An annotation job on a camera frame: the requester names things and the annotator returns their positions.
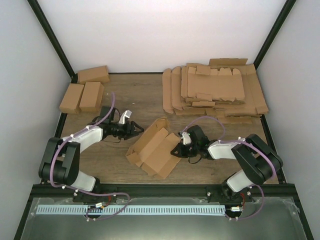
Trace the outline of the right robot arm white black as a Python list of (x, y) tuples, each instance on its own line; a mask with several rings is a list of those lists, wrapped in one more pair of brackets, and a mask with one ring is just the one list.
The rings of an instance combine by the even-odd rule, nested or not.
[(280, 156), (257, 134), (239, 137), (237, 140), (209, 140), (202, 128), (194, 125), (179, 136), (180, 142), (170, 152), (172, 156), (188, 159), (200, 156), (200, 160), (237, 160), (241, 170), (221, 184), (223, 198), (229, 202), (236, 200), (243, 189), (263, 185), (283, 167)]

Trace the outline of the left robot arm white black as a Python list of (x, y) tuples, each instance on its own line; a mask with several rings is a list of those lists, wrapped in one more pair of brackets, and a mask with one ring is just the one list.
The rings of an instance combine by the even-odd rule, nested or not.
[(141, 126), (130, 121), (131, 114), (128, 109), (120, 113), (117, 108), (103, 106), (83, 130), (63, 138), (50, 138), (38, 169), (39, 177), (54, 185), (82, 190), (89, 201), (97, 202), (102, 196), (100, 180), (80, 171), (80, 155), (108, 136), (128, 140), (143, 133)]

